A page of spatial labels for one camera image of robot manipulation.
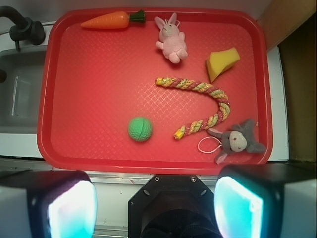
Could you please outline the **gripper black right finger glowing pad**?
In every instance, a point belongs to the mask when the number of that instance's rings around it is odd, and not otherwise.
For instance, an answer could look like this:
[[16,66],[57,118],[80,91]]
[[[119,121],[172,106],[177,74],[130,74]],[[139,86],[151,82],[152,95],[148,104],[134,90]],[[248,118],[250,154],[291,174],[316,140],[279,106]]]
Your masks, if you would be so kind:
[[227,165],[214,189],[224,238],[315,238],[315,163]]

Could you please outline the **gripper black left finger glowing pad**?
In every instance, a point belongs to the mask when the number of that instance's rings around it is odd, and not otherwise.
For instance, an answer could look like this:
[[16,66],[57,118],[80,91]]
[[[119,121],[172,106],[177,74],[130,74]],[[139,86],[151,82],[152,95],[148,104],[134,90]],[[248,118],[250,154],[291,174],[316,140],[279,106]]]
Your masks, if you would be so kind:
[[97,194],[84,171],[1,171],[2,238],[91,238]]

